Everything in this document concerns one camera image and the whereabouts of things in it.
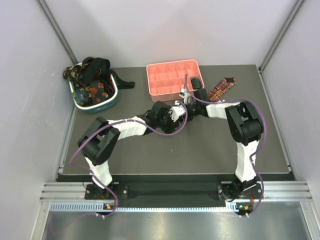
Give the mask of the red multicolour checked tie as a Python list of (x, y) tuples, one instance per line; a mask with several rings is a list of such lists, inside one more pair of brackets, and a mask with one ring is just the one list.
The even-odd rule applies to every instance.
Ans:
[(234, 77), (224, 77), (209, 93), (208, 98), (212, 102), (219, 101), (234, 85)]

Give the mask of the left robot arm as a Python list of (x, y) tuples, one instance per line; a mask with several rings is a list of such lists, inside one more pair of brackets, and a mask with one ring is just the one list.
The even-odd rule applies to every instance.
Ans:
[(180, 101), (173, 106), (158, 101), (144, 114), (118, 121), (96, 118), (78, 141), (78, 151), (89, 166), (94, 193), (105, 199), (113, 194), (108, 160), (117, 141), (150, 133), (172, 136), (181, 131), (187, 119), (187, 107)]

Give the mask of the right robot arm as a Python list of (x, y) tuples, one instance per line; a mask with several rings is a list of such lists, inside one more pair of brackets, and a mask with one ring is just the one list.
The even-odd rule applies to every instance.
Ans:
[(256, 153), (264, 132), (264, 124), (256, 108), (248, 101), (202, 100), (200, 98), (206, 96), (203, 88), (196, 90), (194, 95), (182, 89), (180, 96), (187, 106), (190, 120), (198, 115), (227, 120), (237, 146), (237, 166), (231, 185), (221, 187), (219, 192), (225, 200), (245, 198), (257, 185)]

